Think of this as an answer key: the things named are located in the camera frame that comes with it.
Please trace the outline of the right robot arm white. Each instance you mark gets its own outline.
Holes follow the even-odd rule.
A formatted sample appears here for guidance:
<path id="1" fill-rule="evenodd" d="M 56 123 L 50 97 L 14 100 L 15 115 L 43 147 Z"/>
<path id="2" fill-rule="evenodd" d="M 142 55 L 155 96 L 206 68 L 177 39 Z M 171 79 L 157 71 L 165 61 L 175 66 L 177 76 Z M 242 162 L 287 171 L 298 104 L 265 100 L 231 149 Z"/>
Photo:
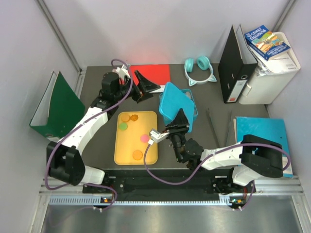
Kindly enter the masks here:
<path id="1" fill-rule="evenodd" d="M 192 138 L 186 139 L 189 128 L 190 124 L 183 109 L 179 109 L 174 120 L 165 126 L 163 132 L 151 129 L 148 145 L 169 139 L 177 162 L 187 164 L 193 174 L 200 168 L 214 170 L 231 167 L 226 184 L 232 192 L 240 191 L 261 177 L 281 178 L 291 163 L 290 159 L 283 163 L 283 157 L 288 157 L 288 154 L 279 143 L 247 134 L 234 145 L 209 150 Z"/>

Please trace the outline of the grey metal tongs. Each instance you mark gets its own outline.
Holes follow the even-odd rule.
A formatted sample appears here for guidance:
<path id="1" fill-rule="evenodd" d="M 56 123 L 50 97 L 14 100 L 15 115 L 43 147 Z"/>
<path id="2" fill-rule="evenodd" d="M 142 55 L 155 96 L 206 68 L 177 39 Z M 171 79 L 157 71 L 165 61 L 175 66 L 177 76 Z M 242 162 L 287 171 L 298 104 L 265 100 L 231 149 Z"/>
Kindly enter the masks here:
<path id="1" fill-rule="evenodd" d="M 219 143 L 219 139 L 218 139 L 218 136 L 216 134 L 216 131 L 215 131 L 215 127 L 213 125 L 213 120 L 212 120 L 209 108 L 206 109 L 206 115 L 207 115 L 208 123 L 209 123 L 209 126 L 211 128 L 211 132 L 212 132 L 212 135 L 214 137 L 216 146 L 219 148 L 220 147 L 220 143 Z M 229 135 L 230 135 L 230 128 L 231 128 L 231 120 L 232 120 L 232 111 L 229 112 L 229 118 L 228 118 L 228 124 L 227 124 L 227 131 L 226 131 L 226 138 L 225 138 L 224 147 L 226 147 L 228 145 Z"/>

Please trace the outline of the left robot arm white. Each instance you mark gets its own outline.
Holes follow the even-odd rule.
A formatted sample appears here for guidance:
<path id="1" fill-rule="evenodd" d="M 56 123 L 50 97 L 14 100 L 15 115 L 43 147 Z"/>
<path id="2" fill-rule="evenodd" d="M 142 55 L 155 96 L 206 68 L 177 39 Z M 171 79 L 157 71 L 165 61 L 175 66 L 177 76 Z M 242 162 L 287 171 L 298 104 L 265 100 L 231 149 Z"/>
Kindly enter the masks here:
<path id="1" fill-rule="evenodd" d="M 139 103 L 153 97 L 160 86 L 134 71 L 138 83 L 130 75 L 129 67 L 123 65 L 103 75 L 99 95 L 88 108 L 79 123 L 58 142 L 47 146 L 45 177 L 76 186 L 92 183 L 99 192 L 110 188 L 110 180 L 101 169 L 85 166 L 82 153 L 96 132 L 114 115 L 118 106 L 127 98 Z"/>

